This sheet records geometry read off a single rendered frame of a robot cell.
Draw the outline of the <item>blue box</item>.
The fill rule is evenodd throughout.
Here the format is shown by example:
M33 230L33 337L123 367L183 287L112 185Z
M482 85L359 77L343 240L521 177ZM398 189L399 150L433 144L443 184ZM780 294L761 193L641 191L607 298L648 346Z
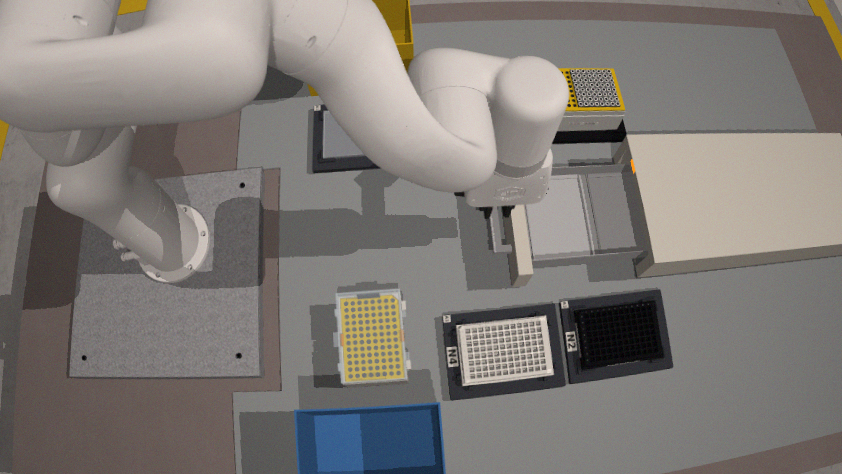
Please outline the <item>blue box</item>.
M440 402L294 410L294 418L298 474L441 474L442 463L446 474Z

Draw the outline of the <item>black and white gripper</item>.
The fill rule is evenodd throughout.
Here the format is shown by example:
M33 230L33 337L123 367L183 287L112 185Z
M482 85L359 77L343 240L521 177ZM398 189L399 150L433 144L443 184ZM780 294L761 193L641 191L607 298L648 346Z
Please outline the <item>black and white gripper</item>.
M494 206L502 206L503 217L508 218L515 205L538 203L545 197L549 189L552 164L550 149L542 167L532 175L511 178L494 171L489 180L480 187L465 192L454 192L454 195L465 197L470 206L479 207L479 211L484 211L485 219L490 218Z

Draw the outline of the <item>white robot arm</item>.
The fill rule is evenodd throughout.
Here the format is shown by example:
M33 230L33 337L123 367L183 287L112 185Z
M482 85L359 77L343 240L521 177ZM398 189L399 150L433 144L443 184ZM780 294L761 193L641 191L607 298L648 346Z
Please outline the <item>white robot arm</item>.
M537 172L569 101L536 56L433 48L407 74L372 0L147 0L125 33L120 3L0 0L0 120L49 162L51 201L163 283L200 268L210 232L129 166L136 128L237 112L267 65L310 85L378 167L441 192Z

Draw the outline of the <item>yellow bin with label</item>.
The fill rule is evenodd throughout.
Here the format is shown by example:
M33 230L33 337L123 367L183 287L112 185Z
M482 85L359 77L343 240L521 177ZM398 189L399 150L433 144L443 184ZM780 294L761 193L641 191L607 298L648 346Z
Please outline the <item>yellow bin with label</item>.
M413 34L409 0L372 0L383 15L408 72L414 58Z

